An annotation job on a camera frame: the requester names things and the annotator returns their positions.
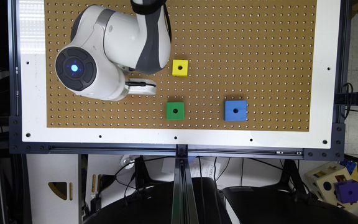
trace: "wooden board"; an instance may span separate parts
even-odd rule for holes
[[[316,0],[167,1],[170,61],[127,76],[156,81],[157,94],[76,96],[58,81],[55,57],[87,6],[133,14],[129,1],[116,2],[45,2],[48,127],[308,131]],[[173,59],[189,60],[187,77],[172,76]],[[225,100],[247,100],[248,121],[224,121]],[[166,102],[184,102],[185,120],[168,121]]]

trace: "toy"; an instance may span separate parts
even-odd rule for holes
[[[358,201],[342,203],[336,198],[334,183],[351,180],[351,176],[344,166],[336,162],[329,162],[305,173],[305,175],[311,184],[311,191],[325,202],[345,210],[358,207]]]
[[[349,171],[349,174],[352,175],[354,168],[356,168],[356,163],[348,160],[344,160],[339,163],[340,165],[346,167],[347,171]]]
[[[189,61],[187,60],[173,60],[172,75],[179,77],[187,77],[188,63]]]
[[[247,101],[229,100],[224,102],[225,121],[247,121]]]
[[[183,120],[183,119],[185,119],[185,103],[168,102],[167,120]]]
[[[342,203],[358,201],[358,182],[347,180],[334,183],[336,198]]]

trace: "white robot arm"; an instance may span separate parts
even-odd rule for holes
[[[56,57],[60,81],[77,95],[101,100],[155,94],[155,82],[126,80],[124,72],[152,74],[167,64],[171,43],[165,1],[132,0],[135,12],[142,13],[137,17],[97,5],[86,8],[74,22],[71,43]]]

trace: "blue light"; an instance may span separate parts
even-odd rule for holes
[[[72,65],[72,66],[71,66],[71,70],[72,70],[73,72],[78,71],[78,66]]]

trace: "green block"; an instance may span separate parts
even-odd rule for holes
[[[167,103],[167,120],[183,120],[185,119],[185,103],[169,102]]]

